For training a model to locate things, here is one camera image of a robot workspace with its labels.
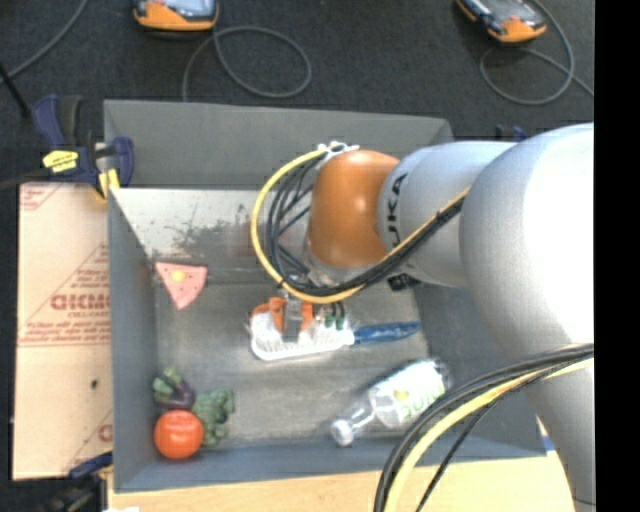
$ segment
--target orange device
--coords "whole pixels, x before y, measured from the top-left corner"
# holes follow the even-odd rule
[[[531,41],[547,29],[540,14],[523,0],[456,0],[456,4],[501,43]]]
[[[204,31],[218,20],[218,0],[134,0],[133,6],[133,17],[150,30]]]

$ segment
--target plastic water bottle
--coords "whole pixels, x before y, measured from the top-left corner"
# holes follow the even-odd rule
[[[373,427],[399,430],[451,387],[449,369],[439,359],[421,359],[369,388],[331,424],[339,446],[349,446]]]

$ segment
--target tomato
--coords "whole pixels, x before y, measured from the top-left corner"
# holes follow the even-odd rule
[[[153,430],[153,442],[158,451],[169,459],[184,459],[198,451],[204,427],[195,414],[172,409],[163,413]]]

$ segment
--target bottle cap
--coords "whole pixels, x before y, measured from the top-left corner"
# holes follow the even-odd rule
[[[353,442],[353,429],[347,420],[335,420],[331,424],[331,435],[340,446],[349,446]]]

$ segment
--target bottle label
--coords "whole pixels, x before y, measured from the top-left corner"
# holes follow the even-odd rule
[[[380,420],[396,428],[424,412],[445,390],[433,361],[419,361],[374,386],[369,398]]]

